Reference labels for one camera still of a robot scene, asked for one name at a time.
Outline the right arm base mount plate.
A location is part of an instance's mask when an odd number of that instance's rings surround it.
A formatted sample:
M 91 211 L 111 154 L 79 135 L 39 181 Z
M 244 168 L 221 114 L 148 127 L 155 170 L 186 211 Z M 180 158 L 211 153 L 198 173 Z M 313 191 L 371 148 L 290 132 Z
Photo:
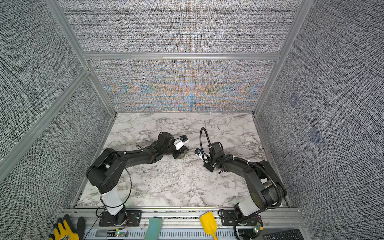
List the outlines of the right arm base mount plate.
M 241 226 L 259 226 L 263 227 L 262 218 L 257 213 L 252 213 L 249 216 L 244 216 L 239 210 L 235 209 L 219 209 L 218 215 L 223 226 L 234 226 L 235 223 Z

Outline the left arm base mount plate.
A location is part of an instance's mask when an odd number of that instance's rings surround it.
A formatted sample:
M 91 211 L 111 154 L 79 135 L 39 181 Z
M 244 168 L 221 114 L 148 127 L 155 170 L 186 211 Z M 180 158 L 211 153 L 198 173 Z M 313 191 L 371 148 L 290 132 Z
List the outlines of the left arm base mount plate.
M 108 211 L 101 214 L 99 227 L 138 227 L 142 218 L 141 210 L 126 210 L 122 209 L 115 216 L 112 216 Z

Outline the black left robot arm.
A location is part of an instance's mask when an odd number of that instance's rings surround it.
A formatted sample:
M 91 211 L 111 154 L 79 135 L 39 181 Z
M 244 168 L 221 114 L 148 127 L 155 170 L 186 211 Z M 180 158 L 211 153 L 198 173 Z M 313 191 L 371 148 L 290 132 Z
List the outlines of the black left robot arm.
M 130 167 L 155 164 L 167 155 L 173 156 L 176 160 L 181 159 L 189 151 L 186 147 L 188 141 L 186 135 L 176 137 L 161 132 L 158 139 L 145 148 L 137 146 L 138 149 L 135 151 L 105 149 L 86 171 L 88 181 L 101 194 L 100 201 L 104 212 L 100 214 L 99 226 L 120 227 L 132 219 L 125 206 L 129 197 L 122 200 L 117 188 L 123 172 L 127 172 Z

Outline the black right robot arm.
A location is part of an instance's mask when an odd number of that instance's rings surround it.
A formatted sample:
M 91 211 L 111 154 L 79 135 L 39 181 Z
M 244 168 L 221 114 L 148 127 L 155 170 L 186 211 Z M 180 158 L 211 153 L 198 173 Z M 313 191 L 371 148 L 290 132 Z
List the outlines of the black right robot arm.
M 245 179 L 249 196 L 235 204 L 234 222 L 250 217 L 256 218 L 269 209 L 279 208 L 287 196 L 287 190 L 277 173 L 267 161 L 251 162 L 231 154 L 225 154 L 219 142 L 209 146 L 209 153 L 197 148 L 197 155 L 209 171 L 219 169 L 221 172 L 234 173 Z

